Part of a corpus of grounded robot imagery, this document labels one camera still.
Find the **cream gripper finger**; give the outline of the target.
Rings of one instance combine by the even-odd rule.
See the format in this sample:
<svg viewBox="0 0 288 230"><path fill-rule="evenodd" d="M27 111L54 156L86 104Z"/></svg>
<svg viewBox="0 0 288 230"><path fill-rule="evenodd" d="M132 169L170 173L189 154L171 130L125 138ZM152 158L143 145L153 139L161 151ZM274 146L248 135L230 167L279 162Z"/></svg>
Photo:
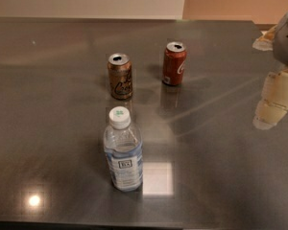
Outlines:
<svg viewBox="0 0 288 230"><path fill-rule="evenodd" d="M276 34L276 26L266 31L261 37L257 38L252 44L253 48L259 51L272 51L273 41Z"/></svg>
<svg viewBox="0 0 288 230"><path fill-rule="evenodd" d="M252 123L258 129L267 130L275 127L287 112L288 67L285 67L266 77Z"/></svg>

